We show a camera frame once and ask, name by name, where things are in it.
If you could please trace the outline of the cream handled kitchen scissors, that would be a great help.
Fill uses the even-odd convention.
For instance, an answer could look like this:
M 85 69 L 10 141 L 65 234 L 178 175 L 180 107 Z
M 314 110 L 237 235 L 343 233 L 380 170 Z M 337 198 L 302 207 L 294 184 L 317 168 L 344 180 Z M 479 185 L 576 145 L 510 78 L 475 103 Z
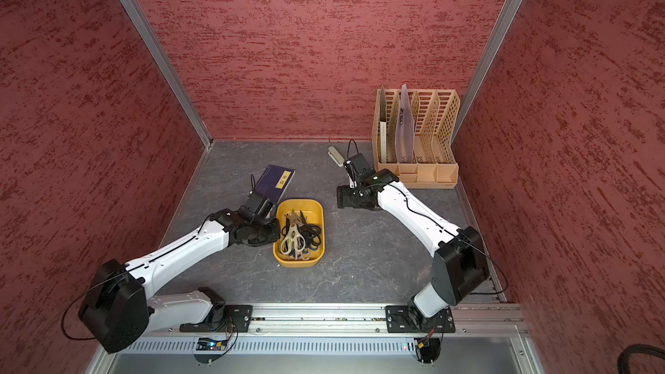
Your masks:
M 279 251 L 289 260 L 299 260 L 307 246 L 305 237 L 300 232 L 301 218 L 295 211 L 287 213 L 285 218 Z

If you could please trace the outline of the black handled scissors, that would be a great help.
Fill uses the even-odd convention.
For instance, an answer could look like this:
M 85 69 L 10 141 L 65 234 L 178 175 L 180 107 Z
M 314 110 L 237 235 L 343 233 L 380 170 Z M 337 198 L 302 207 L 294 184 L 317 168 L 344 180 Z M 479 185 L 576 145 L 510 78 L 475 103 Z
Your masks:
M 300 234 L 305 239 L 305 244 L 311 251 L 317 250 L 322 244 L 322 228 L 319 225 L 308 223 L 303 212 L 300 212 L 300 224 L 297 225 Z

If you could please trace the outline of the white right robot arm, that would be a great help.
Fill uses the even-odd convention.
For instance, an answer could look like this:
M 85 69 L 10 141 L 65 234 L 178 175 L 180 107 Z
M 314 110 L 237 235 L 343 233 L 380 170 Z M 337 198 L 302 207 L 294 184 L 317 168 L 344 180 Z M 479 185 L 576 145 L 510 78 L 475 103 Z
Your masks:
M 434 213 L 415 197 L 391 171 L 372 171 L 336 190 L 337 206 L 369 211 L 381 210 L 398 219 L 417 237 L 432 258 L 431 280 L 410 299 L 410 318 L 415 324 L 458 305 L 467 296 L 496 296 L 509 287 L 503 282 L 495 292 L 479 292 L 491 275 L 503 270 L 486 251 L 481 234 L 462 228 Z

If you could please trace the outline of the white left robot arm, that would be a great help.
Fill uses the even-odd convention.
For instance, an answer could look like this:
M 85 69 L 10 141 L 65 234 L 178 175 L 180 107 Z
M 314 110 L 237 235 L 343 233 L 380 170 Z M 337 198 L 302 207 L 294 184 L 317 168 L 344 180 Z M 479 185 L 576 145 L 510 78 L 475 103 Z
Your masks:
M 276 242 L 276 218 L 252 214 L 245 207 L 210 214 L 174 242 L 126 263 L 108 261 L 95 273 L 76 302 L 78 318 L 107 353 L 131 346 L 144 333 L 209 320 L 217 296 L 209 289 L 160 296 L 159 290 L 208 256 L 236 244 L 261 247 Z

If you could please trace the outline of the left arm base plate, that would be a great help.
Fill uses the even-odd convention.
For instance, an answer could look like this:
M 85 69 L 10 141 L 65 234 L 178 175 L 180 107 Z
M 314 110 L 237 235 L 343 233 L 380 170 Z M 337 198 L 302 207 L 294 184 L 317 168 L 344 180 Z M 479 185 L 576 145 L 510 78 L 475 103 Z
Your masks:
M 254 307 L 251 305 L 214 305 L 204 320 L 197 324 L 183 324 L 180 332 L 206 334 L 246 333 L 252 320 Z

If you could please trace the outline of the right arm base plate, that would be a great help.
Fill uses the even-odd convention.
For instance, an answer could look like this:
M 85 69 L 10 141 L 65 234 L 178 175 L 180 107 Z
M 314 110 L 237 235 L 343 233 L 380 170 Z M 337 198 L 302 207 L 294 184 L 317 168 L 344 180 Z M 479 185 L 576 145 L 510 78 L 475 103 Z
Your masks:
M 424 317 L 415 306 L 386 306 L 385 319 L 389 333 L 455 333 L 450 308 L 443 308 L 432 317 Z

